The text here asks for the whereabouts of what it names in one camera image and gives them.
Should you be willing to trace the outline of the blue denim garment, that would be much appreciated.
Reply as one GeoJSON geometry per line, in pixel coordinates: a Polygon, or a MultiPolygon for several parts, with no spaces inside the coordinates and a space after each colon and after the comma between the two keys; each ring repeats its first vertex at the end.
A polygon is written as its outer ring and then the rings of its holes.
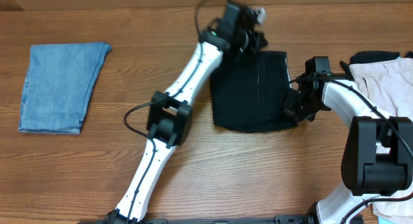
{"type": "Polygon", "coordinates": [[[105,42],[31,46],[18,131],[79,135],[111,49],[105,42]]]}

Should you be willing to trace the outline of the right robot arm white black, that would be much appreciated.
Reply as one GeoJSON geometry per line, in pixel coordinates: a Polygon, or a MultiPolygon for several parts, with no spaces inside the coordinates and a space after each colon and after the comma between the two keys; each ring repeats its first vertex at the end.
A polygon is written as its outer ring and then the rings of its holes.
{"type": "Polygon", "coordinates": [[[412,121],[391,116],[357,88],[347,74],[334,74],[327,57],[315,56],[282,97],[283,111],[295,121],[313,121],[320,110],[333,110],[349,129],[339,184],[304,215],[277,215],[276,223],[362,223],[371,203],[401,202],[397,191],[412,184],[412,121]]]}

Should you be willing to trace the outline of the black shorts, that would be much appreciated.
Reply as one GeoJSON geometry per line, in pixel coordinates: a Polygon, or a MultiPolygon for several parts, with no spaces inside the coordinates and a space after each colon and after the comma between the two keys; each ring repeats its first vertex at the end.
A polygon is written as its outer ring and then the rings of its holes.
{"type": "Polygon", "coordinates": [[[214,124],[246,133],[296,127],[294,118],[283,112],[289,81],[284,51],[225,52],[210,75],[214,124]]]}

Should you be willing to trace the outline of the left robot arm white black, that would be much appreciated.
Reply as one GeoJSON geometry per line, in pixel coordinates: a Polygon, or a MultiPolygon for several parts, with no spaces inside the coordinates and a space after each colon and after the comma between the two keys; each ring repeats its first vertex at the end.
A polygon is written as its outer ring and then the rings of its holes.
{"type": "Polygon", "coordinates": [[[193,102],[225,53],[256,53],[267,46],[255,26],[265,22],[264,8],[228,1],[217,26],[199,30],[196,49],[179,77],[164,91],[157,91],[150,102],[146,147],[125,195],[103,223],[140,223],[148,210],[156,183],[176,148],[185,142],[192,125],[193,102]]]}

